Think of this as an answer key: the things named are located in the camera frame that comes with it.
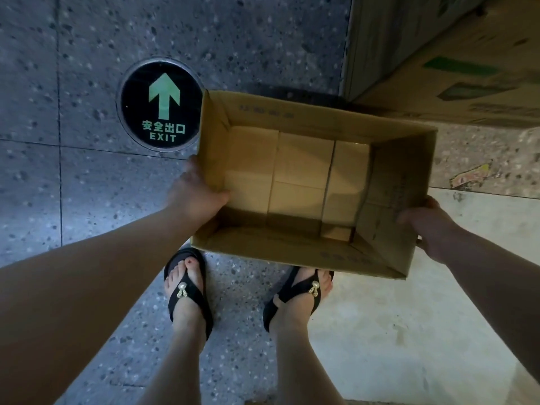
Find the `black sandal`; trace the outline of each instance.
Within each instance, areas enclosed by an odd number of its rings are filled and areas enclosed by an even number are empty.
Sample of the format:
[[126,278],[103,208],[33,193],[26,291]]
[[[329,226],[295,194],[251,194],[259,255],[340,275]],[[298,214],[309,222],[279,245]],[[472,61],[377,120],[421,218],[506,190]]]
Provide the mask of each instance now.
[[[311,313],[317,309],[319,306],[319,303],[321,302],[321,293],[319,292],[319,289],[321,287],[319,283],[319,270],[315,270],[315,274],[313,274],[311,277],[299,281],[293,286],[294,279],[296,278],[296,275],[300,271],[300,266],[295,265],[292,269],[292,272],[289,274],[289,277],[283,287],[281,287],[281,290],[278,292],[279,299],[286,303],[293,297],[296,297],[299,294],[303,293],[309,293],[313,294],[315,298],[315,304],[313,305],[313,310],[311,310]],[[330,277],[334,279],[334,272],[330,272]],[[274,299],[272,298],[270,301],[268,301],[265,305],[265,309],[262,312],[262,323],[265,326],[265,330],[267,332],[270,332],[270,322],[274,318],[275,313],[278,312],[278,307],[274,304]]]
[[206,321],[206,340],[210,337],[212,332],[212,327],[214,326],[214,320],[212,318],[212,312],[210,311],[210,306],[208,305],[208,300],[206,299],[206,261],[202,253],[194,247],[184,247],[180,249],[165,265],[163,270],[163,281],[168,277],[169,272],[178,265],[182,260],[185,260],[188,257],[193,257],[199,262],[199,269],[202,276],[202,292],[199,288],[191,281],[187,275],[187,269],[180,282],[176,286],[176,289],[172,292],[171,298],[168,302],[169,314],[172,321],[172,313],[174,307],[179,299],[182,297],[189,297],[192,299],[201,309],[202,317]]

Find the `open cardboard box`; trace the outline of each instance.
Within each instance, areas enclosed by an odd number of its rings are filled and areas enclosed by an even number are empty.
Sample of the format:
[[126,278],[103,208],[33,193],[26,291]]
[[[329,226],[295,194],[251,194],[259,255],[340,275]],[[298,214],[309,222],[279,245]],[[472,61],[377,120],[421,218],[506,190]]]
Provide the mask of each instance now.
[[199,161],[231,202],[195,233],[206,251],[405,278],[415,232],[395,222],[428,190],[436,129],[206,91]]

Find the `left hand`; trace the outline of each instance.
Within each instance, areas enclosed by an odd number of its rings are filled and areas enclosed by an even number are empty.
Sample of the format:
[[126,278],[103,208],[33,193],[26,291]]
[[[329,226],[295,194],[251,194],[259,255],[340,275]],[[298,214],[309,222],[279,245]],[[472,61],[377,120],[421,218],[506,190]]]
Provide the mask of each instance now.
[[169,190],[167,209],[180,212],[198,224],[205,224],[227,204],[230,197],[228,190],[215,192],[210,189],[204,181],[197,156],[192,155],[184,172]]

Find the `gray floor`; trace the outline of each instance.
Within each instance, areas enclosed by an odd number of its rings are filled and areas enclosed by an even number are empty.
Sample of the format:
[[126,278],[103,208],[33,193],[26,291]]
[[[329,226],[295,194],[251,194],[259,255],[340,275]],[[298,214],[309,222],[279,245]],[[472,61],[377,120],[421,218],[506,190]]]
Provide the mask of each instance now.
[[[1,0],[0,266],[158,209],[182,159],[123,131],[121,75],[156,55],[207,88],[338,90],[350,0]],[[260,303],[283,267],[209,255],[217,324],[204,403],[271,397],[274,347]],[[133,403],[167,349],[157,278],[60,404]]]

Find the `hand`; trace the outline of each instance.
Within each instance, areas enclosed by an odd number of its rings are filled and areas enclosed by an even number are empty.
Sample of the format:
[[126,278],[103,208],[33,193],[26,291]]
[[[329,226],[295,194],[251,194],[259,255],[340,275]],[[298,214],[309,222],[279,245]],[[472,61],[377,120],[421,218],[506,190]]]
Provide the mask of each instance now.
[[197,224],[205,224],[227,204],[228,190],[214,192],[204,181],[197,156],[186,162],[184,172],[174,181],[167,196],[167,209],[180,212]]
[[402,211],[397,217],[397,222],[411,224],[415,231],[422,236],[416,245],[433,260],[442,264],[444,264],[445,241],[449,236],[463,230],[431,196],[427,197],[423,207],[413,207]]

